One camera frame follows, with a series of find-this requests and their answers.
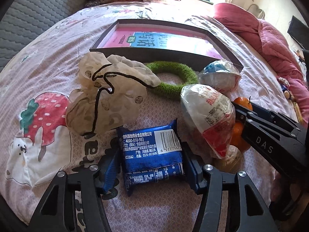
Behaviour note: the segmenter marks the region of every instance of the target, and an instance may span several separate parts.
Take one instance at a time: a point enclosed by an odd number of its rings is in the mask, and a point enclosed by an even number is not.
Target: black monitor
[[[288,33],[303,49],[309,50],[309,28],[295,16],[292,17]]]

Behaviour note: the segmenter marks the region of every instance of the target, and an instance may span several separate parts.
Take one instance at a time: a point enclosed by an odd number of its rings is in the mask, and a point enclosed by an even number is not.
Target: pink blanket
[[[270,23],[257,19],[248,11],[231,3],[216,4],[214,18],[246,40],[265,58],[278,76],[288,80],[307,126],[309,91],[285,37]]]

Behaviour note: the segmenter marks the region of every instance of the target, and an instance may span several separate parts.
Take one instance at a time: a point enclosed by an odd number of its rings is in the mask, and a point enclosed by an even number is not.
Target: gray quilted fabric
[[[0,22],[0,71],[28,43],[83,8],[85,0],[15,0]]]

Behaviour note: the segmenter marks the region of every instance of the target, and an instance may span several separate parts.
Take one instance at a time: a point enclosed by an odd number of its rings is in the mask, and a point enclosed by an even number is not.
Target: strawberry print
[[[69,104],[67,96],[55,92],[45,92],[28,103],[27,110],[21,113],[20,129],[24,129],[24,137],[32,142],[40,127],[43,128],[42,148],[55,140],[58,126],[66,126],[65,111]]]

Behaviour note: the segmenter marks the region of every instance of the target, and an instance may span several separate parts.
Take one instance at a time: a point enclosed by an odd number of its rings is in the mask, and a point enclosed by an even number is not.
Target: silver bolt
[[[238,174],[240,177],[245,177],[247,175],[245,171],[239,171]]]
[[[60,171],[60,172],[57,173],[57,176],[59,178],[61,178],[61,177],[65,176],[65,172],[64,171]]]
[[[98,170],[98,165],[96,165],[96,164],[91,165],[91,166],[89,167],[89,169],[90,169],[91,171],[96,171],[96,170]]]
[[[214,167],[212,165],[205,165],[204,168],[207,171],[211,171],[212,169],[214,169]]]

